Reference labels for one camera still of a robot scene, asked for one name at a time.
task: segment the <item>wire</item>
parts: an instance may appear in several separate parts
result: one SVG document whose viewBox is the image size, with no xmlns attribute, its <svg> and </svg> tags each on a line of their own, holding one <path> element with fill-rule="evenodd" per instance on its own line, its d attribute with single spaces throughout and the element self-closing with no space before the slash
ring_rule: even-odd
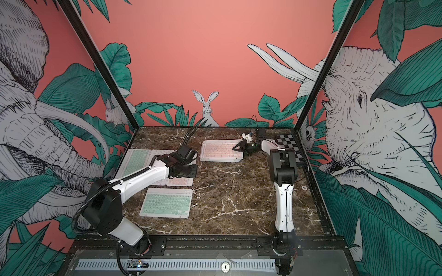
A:
<svg viewBox="0 0 442 276">
<path fill-rule="evenodd" d="M 121 260 L 120 260 L 120 242 L 117 243 L 117 249 L 116 249 L 117 253 L 115 254 L 117 257 L 117 264 L 118 264 L 118 268 L 120 269 L 121 273 L 123 273 L 126 276 L 132 276 L 133 274 L 129 274 L 128 271 L 126 271 L 123 268 L 123 265 L 121 264 Z M 141 270 L 141 271 L 137 271 L 136 275 L 141 275 L 144 273 L 145 270 Z"/>
</svg>

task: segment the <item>elephant ear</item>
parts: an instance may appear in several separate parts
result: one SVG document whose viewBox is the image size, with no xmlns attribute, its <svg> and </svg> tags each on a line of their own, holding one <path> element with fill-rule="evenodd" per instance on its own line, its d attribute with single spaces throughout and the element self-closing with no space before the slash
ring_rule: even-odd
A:
<svg viewBox="0 0 442 276">
<path fill-rule="evenodd" d="M 49 42 L 38 17 L 25 1 L 0 0 L 1 62 L 16 81 L 34 92 L 43 77 Z"/>
</svg>

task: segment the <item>marble tabletop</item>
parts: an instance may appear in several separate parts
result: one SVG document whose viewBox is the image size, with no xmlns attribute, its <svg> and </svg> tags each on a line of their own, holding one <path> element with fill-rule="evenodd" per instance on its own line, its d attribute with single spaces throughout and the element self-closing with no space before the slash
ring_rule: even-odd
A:
<svg viewBox="0 0 442 276">
<path fill-rule="evenodd" d="M 188 128 L 140 128 L 131 148 L 178 149 Z M 200 128 L 188 145 L 201 150 L 204 140 L 238 139 L 248 129 Z M 290 133 L 289 129 L 267 129 L 267 136 Z M 268 155 L 260 152 L 238 163 L 201 162 L 193 189 L 188 219 L 139 216 L 146 190 L 131 197 L 123 206 L 126 218 L 149 234 L 273 234 L 276 196 L 269 176 Z M 297 235 L 324 235 L 305 171 L 298 168 L 293 189 L 293 222 Z"/>
</svg>

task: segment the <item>pink wall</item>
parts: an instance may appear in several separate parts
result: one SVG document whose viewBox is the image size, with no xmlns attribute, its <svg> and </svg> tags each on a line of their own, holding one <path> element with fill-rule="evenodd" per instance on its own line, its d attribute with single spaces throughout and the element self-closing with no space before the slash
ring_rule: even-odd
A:
<svg viewBox="0 0 442 276">
<path fill-rule="evenodd" d="M 202 104 L 191 90 L 206 100 L 219 91 L 210 106 L 220 126 L 258 115 L 264 93 L 278 99 L 281 108 L 296 98 L 299 84 L 271 70 L 247 44 L 277 45 L 313 67 L 326 57 L 335 36 L 333 1 L 108 1 L 110 22 L 93 5 L 92 14 L 79 3 L 99 50 L 113 42 L 127 45 L 130 103 L 183 104 L 190 114 L 198 112 L 198 120 Z M 145 125 L 159 125 L 143 118 Z"/>
</svg>

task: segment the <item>green leaf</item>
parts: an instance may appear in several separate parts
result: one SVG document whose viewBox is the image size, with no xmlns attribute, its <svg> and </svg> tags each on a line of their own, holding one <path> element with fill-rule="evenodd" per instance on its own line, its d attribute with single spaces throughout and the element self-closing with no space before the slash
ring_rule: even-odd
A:
<svg viewBox="0 0 442 276">
<path fill-rule="evenodd" d="M 272 115 L 279 112 L 280 106 L 278 100 L 264 94 L 258 104 L 258 113 L 261 117 L 271 120 Z"/>
<path fill-rule="evenodd" d="M 137 121 L 138 126 L 144 126 L 144 120 L 141 118 L 141 114 L 134 113 L 133 116 L 135 117 L 135 120 Z"/>
<path fill-rule="evenodd" d="M 363 267 L 371 275 L 440 275 L 442 249 L 387 203 L 320 170 L 315 177 L 338 235 L 354 243 L 359 218 Z"/>
<path fill-rule="evenodd" d="M 390 205 L 393 208 L 393 205 L 391 205 L 390 201 L 388 201 L 388 199 L 386 199 L 385 196 L 383 196 L 379 190 L 376 193 L 376 197 L 379 198 L 380 200 L 382 200 L 383 202 L 385 202 L 386 204 Z"/>
<path fill-rule="evenodd" d="M 425 164 L 425 167 L 430 171 L 433 178 L 436 180 L 439 187 L 442 189 L 442 177 L 441 175 L 433 168 L 433 166 L 416 150 L 414 146 L 412 146 L 405 138 L 403 138 L 399 133 L 395 132 L 404 142 L 406 142 L 410 148 L 419 156 L 420 160 Z"/>
<path fill-rule="evenodd" d="M 405 33 L 405 3 L 384 4 L 377 23 L 377 38 L 386 56 L 396 61 Z"/>
<path fill-rule="evenodd" d="M 352 159 L 351 157 L 349 158 L 355 164 L 357 164 L 354 159 Z M 435 216 L 435 218 L 437 218 L 440 222 L 442 222 L 442 199 L 440 197 L 438 197 L 437 195 L 433 194 L 428 190 L 417 187 L 413 184 L 400 180 L 396 177 L 385 174 L 379 174 L 377 172 L 368 170 L 359 164 L 357 165 L 361 167 L 364 171 L 369 173 L 370 175 L 373 175 L 374 177 L 379 178 L 395 186 L 396 188 L 407 194 L 409 197 L 419 202 L 428 211 L 430 211 Z"/>
<path fill-rule="evenodd" d="M 19 234 L 19 239 L 22 243 L 27 242 L 31 237 L 31 233 L 27 229 L 26 225 L 21 222 L 16 222 L 15 226 L 17 227 L 17 232 Z"/>
<path fill-rule="evenodd" d="M 183 122 L 180 123 L 180 126 L 187 126 L 189 124 L 189 111 L 187 112 L 186 116 L 183 119 Z"/>
<path fill-rule="evenodd" d="M 103 171 L 103 177 L 105 177 L 113 168 L 117 168 L 120 164 L 121 156 L 113 155 L 109 158 L 109 161 L 107 161 L 104 171 Z"/>
<path fill-rule="evenodd" d="M 80 9 L 80 5 L 78 4 L 77 0 L 72 0 L 72 2 L 75 5 L 75 8 L 77 8 L 78 14 L 81 15 L 81 9 Z"/>
<path fill-rule="evenodd" d="M 295 125 L 293 124 L 293 119 L 289 119 L 289 120 L 284 120 L 284 121 L 279 121 L 273 124 L 272 128 L 289 128 L 292 129 L 294 128 Z"/>
<path fill-rule="evenodd" d="M 104 17 L 109 21 L 109 13 L 107 12 L 105 0 L 91 0 L 92 4 L 101 12 Z"/>
<path fill-rule="evenodd" d="M 91 0 L 91 2 L 97 7 L 94 2 L 104 3 L 104 0 Z M 130 74 L 129 68 L 126 67 L 126 65 L 130 63 L 130 55 L 127 51 L 126 45 L 110 43 L 102 51 L 100 51 L 100 53 L 103 57 L 103 61 L 106 63 L 110 73 L 114 77 L 114 80 L 117 83 L 118 87 L 130 91 L 130 87 L 132 86 L 132 76 Z M 98 71 L 97 67 L 95 67 L 95 76 L 98 80 L 103 102 L 106 103 L 107 99 L 111 99 L 111 91 L 104 81 L 103 77 L 101 76 L 100 72 Z"/>
<path fill-rule="evenodd" d="M 250 118 L 238 118 L 233 121 L 230 121 L 226 124 L 224 124 L 227 127 L 230 128 L 268 128 L 269 123 L 268 122 L 257 122 Z"/>
<path fill-rule="evenodd" d="M 147 116 L 151 117 L 153 120 L 159 122 L 159 123 L 162 124 L 162 125 L 165 125 L 165 126 L 173 126 L 173 125 L 167 123 L 165 120 L 158 118 L 158 117 L 155 116 L 155 115 L 152 115 L 152 114 L 147 113 Z"/>
<path fill-rule="evenodd" d="M 196 114 L 197 114 L 198 112 L 195 112 L 195 114 L 193 114 L 193 116 L 192 116 L 192 118 L 191 118 L 191 120 L 190 120 L 190 122 L 189 122 L 189 126 L 193 126 L 193 123 L 195 122 L 195 118 L 196 118 Z"/>
<path fill-rule="evenodd" d="M 167 109 L 165 109 L 164 106 L 162 106 L 162 107 L 163 107 L 163 111 L 164 111 L 167 121 L 169 122 L 169 124 L 173 125 L 172 116 L 170 116 L 169 111 L 167 111 Z"/>
<path fill-rule="evenodd" d="M 89 114 L 78 114 L 77 116 L 82 118 L 89 124 L 91 124 L 94 128 L 96 128 L 101 133 L 101 135 L 103 136 L 109 147 L 115 145 L 120 145 L 125 147 L 125 145 L 122 142 L 118 141 L 118 136 L 124 133 L 128 133 L 130 135 L 129 132 L 126 131 L 121 132 L 120 129 L 115 129 L 114 123 L 111 122 L 107 123 L 105 120 L 102 120 L 97 116 L 92 117 Z M 96 145 L 96 143 L 98 142 L 98 140 L 92 134 L 82 129 L 81 127 L 64 122 L 63 124 L 69 131 L 72 131 L 75 137 L 81 138 L 84 141 L 91 140 L 94 145 Z"/>
<path fill-rule="evenodd" d="M 289 112 L 290 112 L 290 110 L 286 110 L 286 111 L 282 111 L 282 112 L 275 113 L 275 114 L 273 114 L 273 115 L 271 116 L 271 119 L 274 120 L 275 122 L 277 122 L 277 121 L 279 121 L 279 120 L 282 120 L 282 119 L 285 119 L 285 118 L 288 117 L 288 116 L 286 116 L 286 115 L 287 115 Z"/>
<path fill-rule="evenodd" d="M 440 53 L 442 53 L 442 39 L 404 60 L 381 83 L 370 100 L 381 98 L 399 106 L 441 100 L 442 55 Z"/>
<path fill-rule="evenodd" d="M 22 275 L 22 272 L 29 268 L 48 227 L 49 225 L 46 225 L 38 231 L 11 256 L 1 268 L 0 276 Z"/>
<path fill-rule="evenodd" d="M 317 98 L 315 98 L 315 101 L 313 102 L 312 105 L 312 111 L 310 113 L 310 125 L 313 125 L 313 118 L 315 117 L 315 112 L 316 112 L 316 100 Z"/>
<path fill-rule="evenodd" d="M 89 10 L 91 10 L 91 12 L 92 13 L 94 13 L 93 11 L 92 11 L 92 8 L 91 8 L 91 4 L 89 4 L 89 1 L 88 0 L 83 0 L 85 3 L 86 3 L 86 5 L 88 6 L 88 8 L 89 8 Z"/>
<path fill-rule="evenodd" d="M 294 100 L 293 102 L 291 102 L 288 106 L 284 107 L 283 111 L 286 111 L 286 110 L 290 111 L 285 116 L 285 118 L 292 116 L 293 114 L 298 112 L 301 108 L 303 108 L 308 97 L 309 97 L 308 95 L 301 96 L 301 97 L 297 98 L 296 100 Z"/>
<path fill-rule="evenodd" d="M 411 30 L 423 25 L 442 26 L 442 0 L 436 0 L 426 7 L 420 1 L 405 3 L 405 29 Z"/>
<path fill-rule="evenodd" d="M 180 123 L 184 118 L 184 108 L 183 105 L 181 105 L 178 110 L 175 113 L 175 126 L 178 126 L 178 123 Z"/>
<path fill-rule="evenodd" d="M 312 159 L 316 159 L 316 160 L 327 160 L 327 158 L 325 158 L 322 154 L 319 153 L 311 153 L 311 152 L 307 152 L 307 155 L 312 158 Z"/>
<path fill-rule="evenodd" d="M 328 152 L 326 152 L 325 150 L 323 150 L 320 147 L 312 147 L 311 151 L 315 151 L 315 152 L 322 152 L 328 155 Z"/>
<path fill-rule="evenodd" d="M 319 120 L 319 118 L 321 118 L 322 113 L 324 113 L 324 110 L 325 110 L 324 107 L 322 107 L 322 108 L 319 110 L 318 114 L 316 114 L 315 118 L 314 118 L 313 121 L 312 121 L 312 125 L 315 124 L 315 123 Z"/>
<path fill-rule="evenodd" d="M 72 131 L 67 130 L 65 125 L 59 120 L 51 120 L 51 123 L 55 125 L 55 127 L 61 132 L 61 134 L 64 136 L 64 138 L 66 138 L 69 143 L 72 142 L 74 138 L 74 134 L 72 133 Z"/>
<path fill-rule="evenodd" d="M 61 215 L 56 217 L 55 220 L 60 223 L 58 229 L 60 229 L 61 232 L 65 233 L 67 238 L 74 239 L 77 237 L 77 234 L 72 231 L 72 219 L 70 217 Z"/>
<path fill-rule="evenodd" d="M 174 108 L 178 109 L 178 106 L 176 106 L 173 103 L 159 103 L 159 102 L 142 102 L 135 106 L 137 113 L 143 113 L 146 109 L 155 112 L 155 113 L 161 113 L 163 112 L 163 107 L 167 110 Z"/>
<path fill-rule="evenodd" d="M 316 166 L 322 166 L 322 163 L 319 161 L 316 161 L 314 159 L 309 159 L 310 164 L 316 165 Z"/>
<path fill-rule="evenodd" d="M 52 187 L 63 183 L 57 177 L 41 174 L 21 180 L 0 181 L 0 233 L 26 213 Z"/>
<path fill-rule="evenodd" d="M 326 140 L 316 140 L 315 143 L 313 144 L 313 146 L 320 146 L 320 145 L 326 145 L 327 141 Z"/>
<path fill-rule="evenodd" d="M 324 121 L 320 121 L 319 123 L 317 123 L 316 125 L 313 126 L 316 129 L 320 129 L 320 128 L 325 128 L 325 120 Z"/>
<path fill-rule="evenodd" d="M 38 100 L 70 113 L 83 113 L 99 96 L 94 71 L 74 63 L 46 86 Z"/>
</svg>

